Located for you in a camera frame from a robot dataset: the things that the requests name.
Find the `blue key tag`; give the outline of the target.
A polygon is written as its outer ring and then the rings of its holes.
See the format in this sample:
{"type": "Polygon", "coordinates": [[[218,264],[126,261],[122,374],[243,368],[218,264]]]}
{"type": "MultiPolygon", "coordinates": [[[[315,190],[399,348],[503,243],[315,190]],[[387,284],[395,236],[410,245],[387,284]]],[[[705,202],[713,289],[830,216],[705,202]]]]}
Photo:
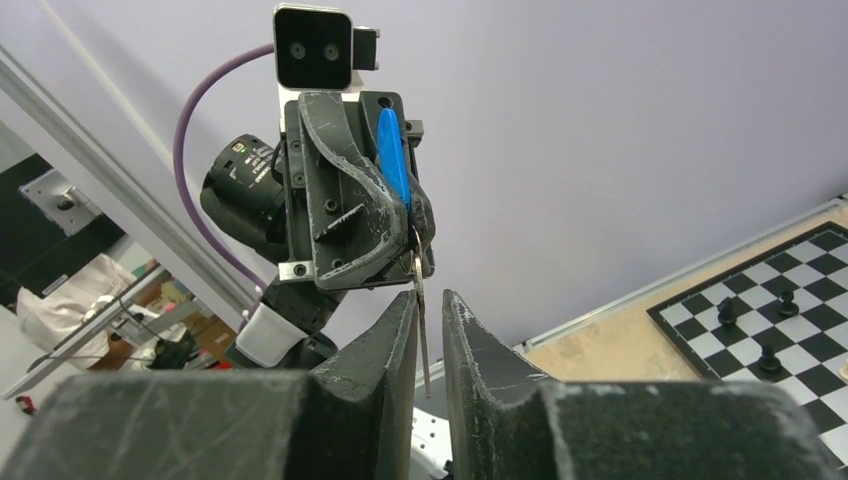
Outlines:
{"type": "Polygon", "coordinates": [[[412,197],[406,157],[402,144],[398,116],[391,108],[383,108],[377,124],[377,153],[380,168],[388,185],[399,196],[407,211],[411,210],[412,197]]]}

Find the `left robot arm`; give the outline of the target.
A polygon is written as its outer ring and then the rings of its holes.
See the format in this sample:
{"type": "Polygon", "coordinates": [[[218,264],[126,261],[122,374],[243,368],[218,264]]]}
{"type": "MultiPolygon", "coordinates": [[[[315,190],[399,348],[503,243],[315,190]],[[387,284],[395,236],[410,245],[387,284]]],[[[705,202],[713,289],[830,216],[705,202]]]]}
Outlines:
{"type": "Polygon", "coordinates": [[[222,147],[199,204],[263,262],[263,306],[311,336],[350,291],[431,277],[435,212],[423,126],[399,93],[304,92],[283,113],[275,142],[243,133],[222,147]]]}

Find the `silver key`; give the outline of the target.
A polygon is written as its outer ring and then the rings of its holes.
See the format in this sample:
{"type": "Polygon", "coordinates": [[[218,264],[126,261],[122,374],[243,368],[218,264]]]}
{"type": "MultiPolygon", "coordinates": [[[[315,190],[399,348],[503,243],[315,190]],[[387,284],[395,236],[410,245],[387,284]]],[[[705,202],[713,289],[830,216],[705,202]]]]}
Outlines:
{"type": "Polygon", "coordinates": [[[411,265],[413,273],[413,284],[418,305],[419,344],[422,361],[422,375],[426,397],[430,398],[432,396],[432,387],[431,374],[429,368],[429,352],[427,344],[426,300],[424,291],[422,260],[421,256],[418,253],[411,254],[411,265]]]}

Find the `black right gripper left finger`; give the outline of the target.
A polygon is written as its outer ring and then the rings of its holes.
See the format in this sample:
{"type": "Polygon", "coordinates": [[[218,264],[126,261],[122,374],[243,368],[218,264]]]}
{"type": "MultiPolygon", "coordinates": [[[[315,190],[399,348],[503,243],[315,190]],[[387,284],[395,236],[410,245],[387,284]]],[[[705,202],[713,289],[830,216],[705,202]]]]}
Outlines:
{"type": "Polygon", "coordinates": [[[400,292],[312,370],[87,374],[62,382],[5,479],[405,479],[418,305],[400,292]]]}

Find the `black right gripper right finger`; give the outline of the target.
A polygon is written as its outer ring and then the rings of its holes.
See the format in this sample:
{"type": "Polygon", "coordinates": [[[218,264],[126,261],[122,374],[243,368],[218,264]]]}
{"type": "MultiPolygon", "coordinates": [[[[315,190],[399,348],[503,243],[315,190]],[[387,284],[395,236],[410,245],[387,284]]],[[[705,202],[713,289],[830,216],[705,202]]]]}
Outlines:
{"type": "Polygon", "coordinates": [[[560,381],[445,290],[458,479],[838,479],[816,426],[760,382],[560,381]]]}

